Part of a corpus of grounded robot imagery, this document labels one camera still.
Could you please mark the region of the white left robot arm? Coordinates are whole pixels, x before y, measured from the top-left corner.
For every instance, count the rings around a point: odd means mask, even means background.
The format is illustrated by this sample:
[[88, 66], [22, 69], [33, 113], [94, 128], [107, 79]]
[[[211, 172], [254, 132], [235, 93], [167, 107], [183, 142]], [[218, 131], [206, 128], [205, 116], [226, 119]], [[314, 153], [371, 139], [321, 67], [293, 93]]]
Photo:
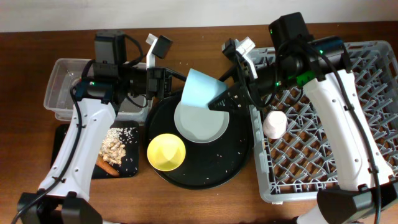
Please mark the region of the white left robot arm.
[[87, 61], [81, 78], [69, 89], [73, 115], [57, 157], [36, 193], [24, 192], [17, 204], [16, 223], [104, 223], [89, 204], [93, 170], [103, 139], [121, 104], [132, 96], [163, 98], [172, 77], [186, 78], [155, 66], [165, 58], [172, 40], [149, 34], [148, 53], [127, 61], [126, 41], [140, 43], [121, 30], [100, 30], [95, 35], [95, 58]]

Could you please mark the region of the light blue plastic cup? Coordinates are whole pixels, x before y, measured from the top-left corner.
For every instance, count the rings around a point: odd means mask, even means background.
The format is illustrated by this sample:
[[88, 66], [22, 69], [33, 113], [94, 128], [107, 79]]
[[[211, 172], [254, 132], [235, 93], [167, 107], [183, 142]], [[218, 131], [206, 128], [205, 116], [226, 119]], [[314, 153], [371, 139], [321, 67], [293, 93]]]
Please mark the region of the light blue plastic cup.
[[208, 109], [209, 102], [227, 89], [226, 83], [191, 68], [183, 88], [181, 104]]

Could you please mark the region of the pink plastic cup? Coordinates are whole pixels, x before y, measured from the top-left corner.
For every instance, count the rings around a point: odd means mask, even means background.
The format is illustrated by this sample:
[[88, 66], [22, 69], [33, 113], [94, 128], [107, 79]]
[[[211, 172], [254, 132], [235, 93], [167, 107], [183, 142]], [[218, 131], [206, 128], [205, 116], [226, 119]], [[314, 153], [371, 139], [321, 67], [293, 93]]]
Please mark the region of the pink plastic cup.
[[287, 130], [287, 117], [282, 111], [270, 111], [262, 124], [263, 133], [270, 139], [281, 138]]

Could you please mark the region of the food scraps pile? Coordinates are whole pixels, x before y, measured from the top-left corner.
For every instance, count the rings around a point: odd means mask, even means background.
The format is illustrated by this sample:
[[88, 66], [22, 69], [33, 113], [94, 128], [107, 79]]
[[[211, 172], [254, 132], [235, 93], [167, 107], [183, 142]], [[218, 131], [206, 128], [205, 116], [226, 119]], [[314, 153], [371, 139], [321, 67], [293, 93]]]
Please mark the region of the food scraps pile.
[[136, 143], [137, 128], [110, 128], [102, 142], [99, 156], [109, 165], [121, 165], [127, 149]]

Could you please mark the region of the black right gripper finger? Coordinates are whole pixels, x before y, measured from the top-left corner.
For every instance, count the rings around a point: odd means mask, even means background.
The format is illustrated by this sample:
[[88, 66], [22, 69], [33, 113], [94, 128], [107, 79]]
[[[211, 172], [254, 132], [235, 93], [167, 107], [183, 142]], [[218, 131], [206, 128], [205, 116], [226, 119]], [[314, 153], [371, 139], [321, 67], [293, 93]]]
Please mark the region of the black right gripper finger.
[[233, 82], [236, 82], [238, 79], [237, 77], [237, 65], [233, 65], [231, 68], [229, 68], [222, 76], [219, 77], [219, 81], [225, 82], [228, 78], [232, 78]]
[[213, 111], [239, 111], [247, 108], [248, 100], [244, 96], [242, 85], [237, 82], [208, 103]]

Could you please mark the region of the orange carrot piece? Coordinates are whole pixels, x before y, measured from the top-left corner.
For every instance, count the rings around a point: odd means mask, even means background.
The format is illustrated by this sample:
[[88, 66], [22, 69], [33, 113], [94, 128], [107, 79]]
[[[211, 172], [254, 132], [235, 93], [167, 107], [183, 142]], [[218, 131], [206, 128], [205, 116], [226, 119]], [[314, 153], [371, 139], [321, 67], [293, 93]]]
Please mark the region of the orange carrot piece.
[[96, 165], [103, 169], [107, 174], [113, 177], [119, 177], [119, 172], [112, 166], [110, 166], [106, 161], [104, 161], [101, 156], [97, 157]]

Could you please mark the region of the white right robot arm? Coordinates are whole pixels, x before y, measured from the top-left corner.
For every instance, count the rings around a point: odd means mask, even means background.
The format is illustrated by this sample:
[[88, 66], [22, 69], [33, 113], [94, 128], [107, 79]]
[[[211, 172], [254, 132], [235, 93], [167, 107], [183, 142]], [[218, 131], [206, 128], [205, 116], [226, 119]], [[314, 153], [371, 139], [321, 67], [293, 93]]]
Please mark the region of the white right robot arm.
[[223, 75], [229, 89], [208, 104], [213, 111], [267, 108], [276, 93], [298, 86], [320, 117], [335, 158], [338, 185], [317, 194], [317, 205], [295, 223], [352, 223], [397, 203], [397, 179], [380, 153], [361, 109], [348, 51], [337, 36], [315, 39], [299, 12], [269, 25], [275, 62], [256, 68], [251, 39], [227, 40], [223, 54], [233, 66]]

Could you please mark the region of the yellow bowl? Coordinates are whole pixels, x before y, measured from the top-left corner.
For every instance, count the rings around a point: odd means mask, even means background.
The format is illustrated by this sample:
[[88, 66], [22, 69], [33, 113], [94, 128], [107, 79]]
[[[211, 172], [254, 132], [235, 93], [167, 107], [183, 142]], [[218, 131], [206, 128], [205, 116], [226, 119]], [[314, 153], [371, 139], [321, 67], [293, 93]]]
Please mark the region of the yellow bowl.
[[186, 157], [184, 142], [174, 134], [160, 134], [147, 147], [147, 158], [156, 170], [168, 172], [180, 167]]

